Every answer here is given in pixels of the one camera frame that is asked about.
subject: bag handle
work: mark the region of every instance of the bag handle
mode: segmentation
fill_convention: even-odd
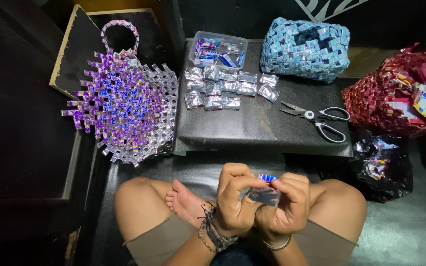
[[[116,25],[127,27],[133,32],[134,36],[136,37],[136,43],[134,44],[132,54],[136,55],[137,54],[137,46],[139,45],[139,34],[137,33],[136,27],[133,26],[133,24],[131,22],[127,22],[126,20],[122,20],[122,19],[112,20],[112,21],[106,23],[103,26],[103,29],[101,29],[101,41],[105,44],[106,51],[108,51],[108,49],[110,49],[110,47],[108,45],[108,40],[106,39],[106,29],[108,29],[111,26],[116,26]]]

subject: hand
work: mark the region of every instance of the hand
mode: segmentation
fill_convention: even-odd
[[[289,236],[305,227],[310,209],[309,181],[306,176],[283,174],[271,182],[272,187],[282,192],[279,205],[262,205],[256,212],[256,226],[269,245],[284,244]]]
[[[220,174],[217,191],[217,210],[213,218],[216,229],[223,237],[232,237],[249,231],[260,202],[248,197],[239,201],[240,192],[248,187],[265,188],[264,180],[255,178],[249,167],[242,163],[227,163]]]

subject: black table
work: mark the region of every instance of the black table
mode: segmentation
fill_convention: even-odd
[[[279,111],[281,101],[290,102],[310,110],[330,106],[343,107],[340,91],[356,79],[336,79],[331,84],[298,77],[284,76],[276,88],[278,100],[270,104],[260,97],[241,97],[240,111],[220,110],[205,112],[203,108],[187,110],[185,104],[186,67],[194,66],[188,59],[192,40],[186,41],[185,62],[179,86],[174,151],[257,149],[288,153],[351,157],[351,141],[347,123],[327,122],[346,135],[341,144],[322,138],[315,126],[300,117]],[[257,73],[260,77],[259,58],[262,40],[249,40],[243,71]]]

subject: black floor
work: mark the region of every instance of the black floor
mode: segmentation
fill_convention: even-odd
[[[411,145],[410,158],[414,167],[414,192],[407,197],[385,204],[369,203],[369,215],[349,265],[355,266],[426,266],[426,170],[423,168],[416,145]],[[187,157],[169,156],[141,164],[110,164],[104,160],[105,182],[99,186],[100,209],[91,211],[89,222],[80,236],[77,265],[124,266],[134,265],[116,227],[113,214],[113,195],[124,181],[135,176],[186,183],[195,193],[213,198],[222,164],[243,162],[253,172],[279,175],[290,171],[306,174],[311,182],[318,182],[319,169],[313,160],[323,157],[278,155],[268,161],[265,156],[247,156],[217,152],[196,152]]]

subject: blue woven bag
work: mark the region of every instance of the blue woven bag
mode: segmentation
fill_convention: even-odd
[[[349,65],[348,44],[346,27],[278,17],[264,39],[261,69],[330,83]]]

